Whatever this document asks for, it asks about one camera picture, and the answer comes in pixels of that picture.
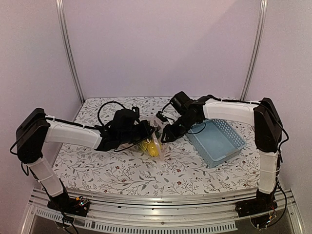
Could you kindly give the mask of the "clear zip top bag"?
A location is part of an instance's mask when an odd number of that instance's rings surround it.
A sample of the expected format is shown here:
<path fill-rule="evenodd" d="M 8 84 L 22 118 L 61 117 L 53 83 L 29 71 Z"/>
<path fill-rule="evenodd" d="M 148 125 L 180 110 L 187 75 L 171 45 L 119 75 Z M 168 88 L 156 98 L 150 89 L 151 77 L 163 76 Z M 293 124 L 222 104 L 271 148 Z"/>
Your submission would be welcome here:
<path fill-rule="evenodd" d="M 130 147 L 131 144 L 123 144 L 120 149 L 125 150 L 127 147 L 131 151 L 140 152 L 149 157 L 155 157 L 164 160 L 166 146 L 161 143 L 161 137 L 163 129 L 168 122 L 162 122 L 156 116 L 147 118 L 148 123 L 154 127 L 155 131 L 147 139 L 136 143 L 134 146 Z"/>

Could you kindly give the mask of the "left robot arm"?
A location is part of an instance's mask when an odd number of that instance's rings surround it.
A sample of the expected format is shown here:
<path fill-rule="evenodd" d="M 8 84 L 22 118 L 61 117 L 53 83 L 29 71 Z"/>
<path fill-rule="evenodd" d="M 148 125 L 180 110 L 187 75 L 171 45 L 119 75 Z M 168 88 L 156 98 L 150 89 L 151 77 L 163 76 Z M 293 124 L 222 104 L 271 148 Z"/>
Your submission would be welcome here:
<path fill-rule="evenodd" d="M 67 212 L 73 206 L 72 200 L 64 194 L 66 189 L 43 156 L 45 143 L 65 143 L 107 152 L 123 144 L 137 144 L 151 137 L 154 131 L 147 120 L 139 119 L 137 107 L 118 110 L 107 124 L 94 127 L 59 120 L 36 108 L 16 130 L 17 139 L 12 148 L 16 148 L 14 154 L 20 162 L 54 198 L 53 203 Z"/>

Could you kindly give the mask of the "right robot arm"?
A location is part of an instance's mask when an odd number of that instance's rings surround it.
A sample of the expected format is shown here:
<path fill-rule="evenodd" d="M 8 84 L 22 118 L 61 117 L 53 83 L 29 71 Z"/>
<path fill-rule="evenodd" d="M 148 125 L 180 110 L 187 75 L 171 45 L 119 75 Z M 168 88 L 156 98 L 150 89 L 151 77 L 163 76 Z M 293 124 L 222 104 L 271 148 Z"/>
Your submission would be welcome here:
<path fill-rule="evenodd" d="M 162 143 L 183 137 L 194 124 L 207 119 L 235 121 L 254 128 L 255 146 L 260 155 L 260 179 L 252 208 L 257 213 L 268 208 L 277 188 L 282 163 L 282 134 L 285 133 L 273 101 L 267 97 L 254 102 L 216 98 L 213 95 L 194 100 L 181 91 L 170 99 L 169 104 L 180 116 L 173 124 L 164 127 Z"/>

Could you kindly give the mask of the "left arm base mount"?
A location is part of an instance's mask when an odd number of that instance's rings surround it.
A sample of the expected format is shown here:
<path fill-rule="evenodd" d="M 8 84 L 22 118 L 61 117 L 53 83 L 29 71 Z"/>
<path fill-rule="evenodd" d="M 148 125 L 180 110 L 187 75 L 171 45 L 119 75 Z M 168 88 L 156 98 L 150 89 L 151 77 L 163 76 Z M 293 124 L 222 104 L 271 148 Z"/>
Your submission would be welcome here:
<path fill-rule="evenodd" d="M 64 194 L 49 198 L 47 207 L 66 214 L 86 217 L 90 208 L 90 200 L 83 196 L 71 198 L 68 194 Z"/>

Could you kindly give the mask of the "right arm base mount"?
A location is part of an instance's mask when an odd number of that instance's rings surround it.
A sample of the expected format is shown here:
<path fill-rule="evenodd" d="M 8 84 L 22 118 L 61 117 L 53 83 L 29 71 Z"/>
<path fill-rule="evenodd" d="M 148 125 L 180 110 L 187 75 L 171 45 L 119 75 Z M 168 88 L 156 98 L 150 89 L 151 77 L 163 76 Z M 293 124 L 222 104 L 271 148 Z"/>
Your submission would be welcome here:
<path fill-rule="evenodd" d="M 256 198 L 239 201 L 235 204 L 235 211 L 239 217 L 256 215 L 277 208 L 274 195 L 257 195 Z"/>

